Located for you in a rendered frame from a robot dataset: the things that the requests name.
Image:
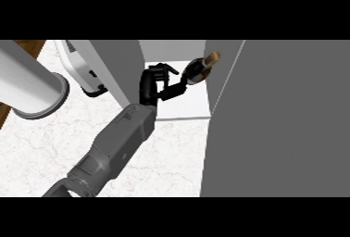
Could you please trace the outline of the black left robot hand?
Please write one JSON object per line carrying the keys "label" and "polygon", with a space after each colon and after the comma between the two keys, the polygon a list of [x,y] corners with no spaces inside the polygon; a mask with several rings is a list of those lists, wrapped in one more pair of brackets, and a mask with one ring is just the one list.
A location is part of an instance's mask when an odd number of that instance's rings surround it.
{"label": "black left robot hand", "polygon": [[179,71],[164,63],[158,63],[142,71],[139,81],[139,103],[145,106],[157,106],[157,100],[173,99],[186,92],[188,76],[182,73],[180,82],[170,85],[170,75],[179,75]]}

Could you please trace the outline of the dark wine bottle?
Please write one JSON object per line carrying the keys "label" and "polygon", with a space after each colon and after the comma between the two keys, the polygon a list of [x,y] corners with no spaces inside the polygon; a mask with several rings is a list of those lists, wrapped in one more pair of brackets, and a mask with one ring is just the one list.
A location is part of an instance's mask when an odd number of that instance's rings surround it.
{"label": "dark wine bottle", "polygon": [[220,60],[220,54],[211,52],[207,56],[197,58],[183,70],[180,81],[185,84],[195,85],[202,82],[211,73],[211,67]]}

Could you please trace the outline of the grey cabinet with white shelf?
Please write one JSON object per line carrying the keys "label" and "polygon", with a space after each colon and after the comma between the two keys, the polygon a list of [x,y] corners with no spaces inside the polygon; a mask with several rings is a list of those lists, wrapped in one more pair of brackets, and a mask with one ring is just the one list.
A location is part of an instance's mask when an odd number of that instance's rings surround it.
{"label": "grey cabinet with white shelf", "polygon": [[[121,107],[139,101],[140,73],[157,63],[179,72],[189,62],[204,56],[204,40],[93,41],[102,63],[114,80],[102,79]],[[211,117],[207,83],[189,85],[183,95],[158,101],[157,119],[208,119]]]}

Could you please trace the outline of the large grey cabinet door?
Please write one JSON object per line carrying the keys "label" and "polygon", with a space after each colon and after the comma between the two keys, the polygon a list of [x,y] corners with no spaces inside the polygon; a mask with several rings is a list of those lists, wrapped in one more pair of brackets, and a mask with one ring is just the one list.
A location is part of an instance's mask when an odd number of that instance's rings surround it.
{"label": "large grey cabinet door", "polygon": [[205,196],[350,196],[350,41],[248,41],[210,123]]}

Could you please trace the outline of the white appliance with black base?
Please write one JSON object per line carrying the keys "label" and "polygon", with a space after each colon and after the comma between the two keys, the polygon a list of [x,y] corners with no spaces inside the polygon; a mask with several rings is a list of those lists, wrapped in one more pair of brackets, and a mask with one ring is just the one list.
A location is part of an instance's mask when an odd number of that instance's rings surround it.
{"label": "white appliance with black base", "polygon": [[65,70],[80,84],[84,94],[98,97],[108,92],[102,81],[89,67],[78,50],[68,40],[55,40],[55,45]]}

